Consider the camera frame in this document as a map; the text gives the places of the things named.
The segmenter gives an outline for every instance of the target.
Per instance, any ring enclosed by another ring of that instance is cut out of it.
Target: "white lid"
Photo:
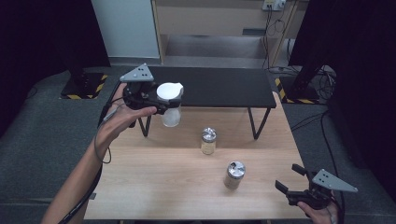
[[[166,82],[157,89],[157,95],[164,100],[175,99],[183,94],[183,86],[180,83]]]

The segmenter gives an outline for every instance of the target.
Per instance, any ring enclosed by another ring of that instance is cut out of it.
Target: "white wall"
[[[92,0],[108,57],[160,58],[150,0]]]

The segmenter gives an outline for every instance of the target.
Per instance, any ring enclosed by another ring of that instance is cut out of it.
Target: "wall outlet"
[[[264,0],[262,10],[282,11],[285,8],[286,0]]]
[[[276,0],[264,0],[264,4],[262,4],[262,10],[269,11],[270,8],[274,8]]]

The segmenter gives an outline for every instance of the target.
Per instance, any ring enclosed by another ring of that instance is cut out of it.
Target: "wooden table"
[[[268,117],[254,140],[245,108],[182,107],[175,128],[153,116],[150,134],[128,129],[111,145],[113,160],[90,200],[86,219],[274,219],[305,218],[275,188],[276,179],[290,190],[308,188],[306,177],[291,170],[303,165],[282,105]],[[265,108],[252,108],[261,122]],[[215,128],[217,148],[201,152],[201,132]],[[247,172],[237,190],[222,180],[230,161]]]

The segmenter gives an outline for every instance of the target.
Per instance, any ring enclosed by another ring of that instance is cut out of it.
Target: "salt shaker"
[[[210,155],[215,152],[216,148],[216,130],[212,128],[204,128],[202,131],[201,150],[204,154]]]

